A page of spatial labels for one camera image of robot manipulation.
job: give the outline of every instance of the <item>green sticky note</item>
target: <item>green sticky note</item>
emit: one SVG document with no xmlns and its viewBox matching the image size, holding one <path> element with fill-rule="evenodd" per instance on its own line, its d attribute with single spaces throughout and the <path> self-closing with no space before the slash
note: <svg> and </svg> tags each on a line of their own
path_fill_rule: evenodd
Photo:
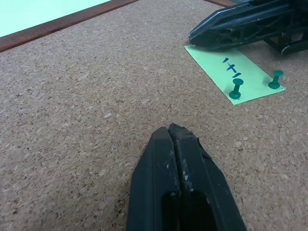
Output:
<svg viewBox="0 0 308 231">
<path fill-rule="evenodd" d="M 271 89 L 268 84 L 273 79 L 237 49 L 226 52 L 205 51 L 196 46 L 185 46 L 185 49 L 233 105 L 286 89 L 283 86 Z M 237 100 L 229 96 L 234 89 L 234 78 L 244 81 L 239 89 L 241 96 Z"/>
<path fill-rule="evenodd" d="M 0 37 L 109 0 L 0 0 Z"/>
</svg>

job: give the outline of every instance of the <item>wooden board edge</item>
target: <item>wooden board edge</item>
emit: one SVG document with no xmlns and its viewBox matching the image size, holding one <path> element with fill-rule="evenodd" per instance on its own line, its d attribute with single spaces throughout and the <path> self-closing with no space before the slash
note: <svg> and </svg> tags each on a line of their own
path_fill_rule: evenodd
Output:
<svg viewBox="0 0 308 231">
<path fill-rule="evenodd" d="M 110 0 L 61 18 L 3 36 L 0 38 L 0 52 L 7 51 L 136 1 L 138 0 Z"/>
<path fill-rule="evenodd" d="M 210 3 L 219 5 L 219 6 L 223 6 L 223 7 L 229 7 L 229 6 L 234 6 L 236 3 L 231 2 L 231 1 L 227 1 L 227 0 L 205 0 L 208 1 Z"/>
</svg>

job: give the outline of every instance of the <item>push pin head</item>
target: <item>push pin head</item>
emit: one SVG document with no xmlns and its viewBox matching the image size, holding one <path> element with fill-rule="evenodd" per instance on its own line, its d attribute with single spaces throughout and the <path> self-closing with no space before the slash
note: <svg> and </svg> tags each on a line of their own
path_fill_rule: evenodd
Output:
<svg viewBox="0 0 308 231">
<path fill-rule="evenodd" d="M 241 97 L 241 94 L 239 92 L 240 86 L 244 84 L 244 81 L 240 78 L 235 78 L 233 80 L 233 83 L 235 84 L 235 87 L 233 91 L 229 93 L 229 96 L 231 99 L 237 100 Z"/>
<path fill-rule="evenodd" d="M 269 87 L 272 89 L 278 89 L 280 87 L 278 80 L 280 76 L 283 76 L 283 71 L 277 70 L 274 71 L 273 74 L 274 74 L 274 79 L 272 82 L 269 83 Z"/>
</svg>

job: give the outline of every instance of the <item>cork surface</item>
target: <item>cork surface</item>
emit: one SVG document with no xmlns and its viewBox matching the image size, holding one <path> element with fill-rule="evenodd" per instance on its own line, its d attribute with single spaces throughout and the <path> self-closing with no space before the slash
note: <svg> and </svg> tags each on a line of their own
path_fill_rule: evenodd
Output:
<svg viewBox="0 0 308 231">
<path fill-rule="evenodd" d="M 308 52 L 242 48 L 287 91 L 233 106 L 184 48 L 216 9 L 140 0 L 0 54 L 0 230 L 124 230 L 133 169 L 171 122 L 200 137 L 248 230 L 308 230 Z"/>
</svg>

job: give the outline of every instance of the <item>blue handwritten marking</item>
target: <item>blue handwritten marking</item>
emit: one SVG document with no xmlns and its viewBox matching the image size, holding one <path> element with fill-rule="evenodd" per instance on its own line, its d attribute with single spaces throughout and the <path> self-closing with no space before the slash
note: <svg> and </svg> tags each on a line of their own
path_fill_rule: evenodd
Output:
<svg viewBox="0 0 308 231">
<path fill-rule="evenodd" d="M 229 71 L 229 70 L 232 69 L 232 71 L 233 71 L 234 73 L 236 73 L 236 70 L 234 69 L 235 65 L 234 65 L 234 64 L 230 65 L 229 63 L 228 63 L 228 65 L 229 65 L 229 67 L 228 67 L 227 71 Z"/>
<path fill-rule="evenodd" d="M 232 78 L 236 78 L 236 77 L 238 77 L 238 76 L 240 76 L 241 75 L 241 73 L 236 73 Z"/>
</svg>

